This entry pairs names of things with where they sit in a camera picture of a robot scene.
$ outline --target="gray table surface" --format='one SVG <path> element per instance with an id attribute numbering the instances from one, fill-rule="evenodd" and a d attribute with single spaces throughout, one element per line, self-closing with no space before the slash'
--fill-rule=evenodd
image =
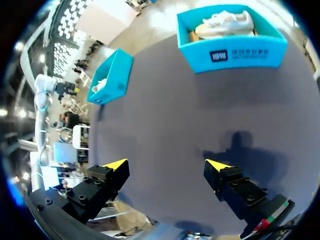
<path id="1" fill-rule="evenodd" d="M 292 199 L 293 217 L 316 189 L 319 107 L 306 58 L 290 39 L 277 69 L 193 74 L 172 36 L 134 56 L 124 97 L 94 107 L 89 164 L 128 158 L 130 177 L 119 197 L 151 218 L 239 234 L 246 223 L 209 187 L 203 152 L 244 168 L 270 197 Z"/>

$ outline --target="black mount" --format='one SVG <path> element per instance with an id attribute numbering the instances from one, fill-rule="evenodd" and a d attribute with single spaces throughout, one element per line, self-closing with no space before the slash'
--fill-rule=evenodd
<path id="1" fill-rule="evenodd" d="M 226 201 L 235 215 L 247 222 L 241 238 L 261 223 L 269 224 L 266 228 L 278 226 L 295 206 L 293 201 L 281 194 L 268 200 L 268 190 L 251 182 L 238 166 L 226 166 L 218 171 L 209 161 L 205 161 L 203 175 L 219 201 Z"/>

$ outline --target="person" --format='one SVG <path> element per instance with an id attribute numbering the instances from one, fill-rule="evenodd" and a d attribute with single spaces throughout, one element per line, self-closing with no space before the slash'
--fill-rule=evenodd
<path id="1" fill-rule="evenodd" d="M 80 74 L 80 73 L 81 73 L 81 70 L 79 70 L 77 67 L 72 68 L 72 70 L 73 70 L 75 73 L 78 73 L 78 74 Z"/>
<path id="2" fill-rule="evenodd" d="M 84 63 L 77 62 L 75 66 L 87 70 L 87 65 Z"/>
<path id="3" fill-rule="evenodd" d="M 65 127 L 69 122 L 70 115 L 72 115 L 72 114 L 73 113 L 71 111 L 66 111 L 64 114 L 60 114 L 60 116 L 59 116 L 60 126 Z"/>

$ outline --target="chair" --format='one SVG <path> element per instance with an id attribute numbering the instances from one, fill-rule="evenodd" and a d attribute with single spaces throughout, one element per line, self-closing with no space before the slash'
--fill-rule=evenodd
<path id="1" fill-rule="evenodd" d="M 81 70 L 81 73 L 80 73 L 80 75 L 79 75 L 79 78 L 82 80 L 84 87 L 90 88 L 90 85 L 91 85 L 91 83 L 92 83 L 92 80 L 91 80 L 91 78 L 85 73 L 85 71 Z"/>

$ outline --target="ceiling light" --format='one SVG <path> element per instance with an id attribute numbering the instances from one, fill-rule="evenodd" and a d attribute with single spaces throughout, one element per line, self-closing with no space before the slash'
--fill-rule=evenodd
<path id="1" fill-rule="evenodd" d="M 82 7 L 82 8 L 79 9 L 79 12 L 78 12 L 78 13 L 81 15 L 81 14 L 83 14 L 84 12 L 85 12 L 85 9 Z"/>
<path id="2" fill-rule="evenodd" d="M 44 63 L 45 60 L 46 60 L 46 56 L 45 56 L 44 54 L 41 54 L 41 55 L 39 56 L 39 61 L 40 61 L 41 63 Z"/>
<path id="3" fill-rule="evenodd" d="M 8 115 L 8 111 L 7 109 L 0 109 L 0 117 L 4 117 L 4 116 L 7 116 Z"/>
<path id="4" fill-rule="evenodd" d="M 65 22 L 66 22 L 66 17 L 63 16 L 63 17 L 61 18 L 61 20 L 60 20 L 60 23 L 61 23 L 61 24 L 64 24 Z"/>
<path id="5" fill-rule="evenodd" d="M 73 12 L 77 9 L 77 5 L 72 5 L 72 7 L 70 8 L 70 10 Z"/>
<path id="6" fill-rule="evenodd" d="M 14 45 L 14 49 L 17 51 L 22 51 L 24 49 L 25 45 L 21 42 L 18 41 L 15 45 Z"/>
<path id="7" fill-rule="evenodd" d="M 29 175 L 29 173 L 27 173 L 27 172 L 24 172 L 23 175 L 22 175 L 22 178 L 23 178 L 24 180 L 28 180 L 29 177 L 30 177 L 30 175 Z"/>
<path id="8" fill-rule="evenodd" d="M 81 9 L 84 5 L 85 5 L 85 2 L 84 2 L 84 1 L 81 1 L 81 2 L 79 2 L 77 8 L 78 8 L 78 9 Z"/>
<path id="9" fill-rule="evenodd" d="M 76 17 L 73 19 L 73 22 L 76 24 L 78 21 L 79 21 L 79 17 L 76 16 Z"/>
<path id="10" fill-rule="evenodd" d="M 19 111 L 19 117 L 20 118 L 25 118 L 26 116 L 27 116 L 27 113 L 26 113 L 25 110 L 22 109 L 22 110 Z"/>

